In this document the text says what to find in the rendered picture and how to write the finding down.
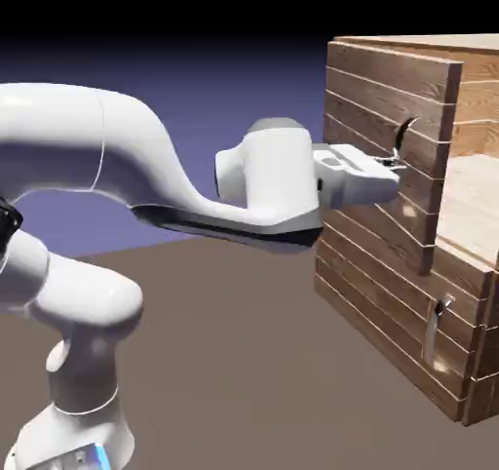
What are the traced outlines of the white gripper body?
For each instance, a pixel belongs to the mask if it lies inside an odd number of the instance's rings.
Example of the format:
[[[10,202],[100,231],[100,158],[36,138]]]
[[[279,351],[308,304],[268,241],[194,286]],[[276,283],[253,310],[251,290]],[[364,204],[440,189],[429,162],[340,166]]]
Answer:
[[[341,164],[341,190],[334,207],[364,206],[392,201],[399,191],[399,176],[374,157],[351,144],[330,146]]]

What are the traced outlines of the dark curved metal handle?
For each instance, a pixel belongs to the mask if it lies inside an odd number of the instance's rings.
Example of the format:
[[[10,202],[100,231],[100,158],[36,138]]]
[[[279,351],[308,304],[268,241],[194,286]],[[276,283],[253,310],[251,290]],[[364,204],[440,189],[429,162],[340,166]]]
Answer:
[[[400,151],[403,145],[404,135],[406,131],[409,130],[417,120],[418,117],[411,117],[408,118],[404,123],[402,123],[396,132],[391,155],[389,157],[375,157],[374,160],[390,170],[404,169],[404,165],[402,164],[400,158]]]

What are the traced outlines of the large wooden cabinet door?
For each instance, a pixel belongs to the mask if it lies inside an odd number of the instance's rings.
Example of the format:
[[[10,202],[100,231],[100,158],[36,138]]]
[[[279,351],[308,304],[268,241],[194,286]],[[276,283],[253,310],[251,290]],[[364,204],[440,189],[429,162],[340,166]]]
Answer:
[[[399,126],[418,117],[400,151],[400,196],[416,213],[395,214],[394,222],[414,240],[410,265],[421,274],[433,262],[462,67],[456,60],[341,41],[327,45],[330,118],[391,153]]]

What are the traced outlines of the wooden cabinet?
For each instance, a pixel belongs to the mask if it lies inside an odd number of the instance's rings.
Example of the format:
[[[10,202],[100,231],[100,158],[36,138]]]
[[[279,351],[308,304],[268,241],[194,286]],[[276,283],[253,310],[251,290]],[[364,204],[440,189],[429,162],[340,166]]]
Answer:
[[[339,36],[332,41],[462,62],[435,244],[446,240],[474,250],[499,243],[499,33]],[[324,139],[377,157],[391,155],[330,118],[326,101]],[[367,208],[378,208],[392,220],[395,214],[416,213],[400,189],[391,202],[336,212]]]

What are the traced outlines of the small wooden cabinet door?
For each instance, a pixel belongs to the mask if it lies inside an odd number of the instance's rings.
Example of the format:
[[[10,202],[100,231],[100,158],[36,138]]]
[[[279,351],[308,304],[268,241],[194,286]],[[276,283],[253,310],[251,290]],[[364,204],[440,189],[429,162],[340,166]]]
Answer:
[[[315,289],[450,419],[499,415],[499,243],[440,240],[430,270],[410,265],[413,239],[378,208],[332,211],[316,249]],[[436,367],[422,359],[430,308],[445,294]]]

